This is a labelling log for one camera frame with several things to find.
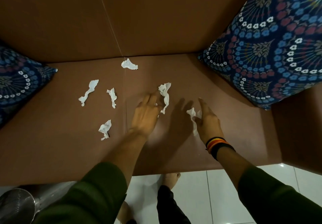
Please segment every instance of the brown sofa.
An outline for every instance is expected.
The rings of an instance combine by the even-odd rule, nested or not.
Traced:
[[[322,173],[322,85],[265,111],[196,59],[245,1],[0,0],[0,39],[58,68],[0,130],[0,185],[80,179],[126,132],[142,96],[167,82],[170,105],[135,175],[221,168],[192,135],[185,111],[199,110],[198,97],[252,163],[284,162]],[[123,69],[125,58],[139,69]],[[82,107],[78,98],[95,79],[95,92]],[[112,87],[116,109],[106,93]],[[111,138],[101,141],[99,126],[109,119]]]

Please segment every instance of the person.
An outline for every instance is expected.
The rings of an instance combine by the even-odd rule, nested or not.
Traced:
[[[135,109],[131,128],[118,146],[60,201],[42,210],[35,224],[112,224],[117,217],[122,224],[136,223],[124,200],[139,153],[155,128],[162,109],[155,105],[157,97],[158,92],[144,97]],[[236,153],[224,139],[220,120],[201,98],[199,102],[202,118],[194,120],[200,139],[223,166],[240,201],[257,224],[317,223],[322,220],[320,206]],[[159,188],[157,210],[160,224],[190,223],[171,192],[179,177],[179,173],[166,174]]]

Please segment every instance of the patterned throw pillow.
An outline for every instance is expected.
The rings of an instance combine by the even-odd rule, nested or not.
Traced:
[[[270,109],[322,81],[322,0],[247,0],[198,58]]]
[[[0,128],[55,72],[57,69],[0,46]]]

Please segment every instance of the black wristband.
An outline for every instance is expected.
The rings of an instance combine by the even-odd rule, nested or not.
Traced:
[[[234,149],[234,147],[233,147],[232,145],[227,144],[227,143],[224,143],[224,142],[220,142],[220,143],[216,144],[215,146],[213,146],[213,147],[212,147],[212,149],[211,149],[211,155],[213,156],[213,158],[214,158],[216,161],[218,161],[218,160],[217,160],[217,153],[218,153],[218,150],[219,150],[220,148],[222,148],[222,147],[228,147],[228,148],[230,148],[230,149],[232,149],[232,150],[234,150],[234,151],[236,152],[236,150]]]
[[[213,138],[211,138],[211,139],[209,139],[209,140],[207,141],[207,143],[206,143],[206,148],[207,148],[208,144],[210,143],[210,141],[211,141],[211,140],[213,140],[213,139],[215,139],[215,138],[222,139],[222,140],[224,140],[224,141],[225,141],[225,139],[224,139],[224,138],[221,138],[221,137],[213,137]]]

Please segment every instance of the dark green shirt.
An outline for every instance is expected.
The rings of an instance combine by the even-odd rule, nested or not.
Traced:
[[[113,224],[126,191],[121,170],[99,163],[58,203],[41,211],[34,224]],[[320,206],[255,166],[240,178],[238,194],[257,224],[322,222]]]

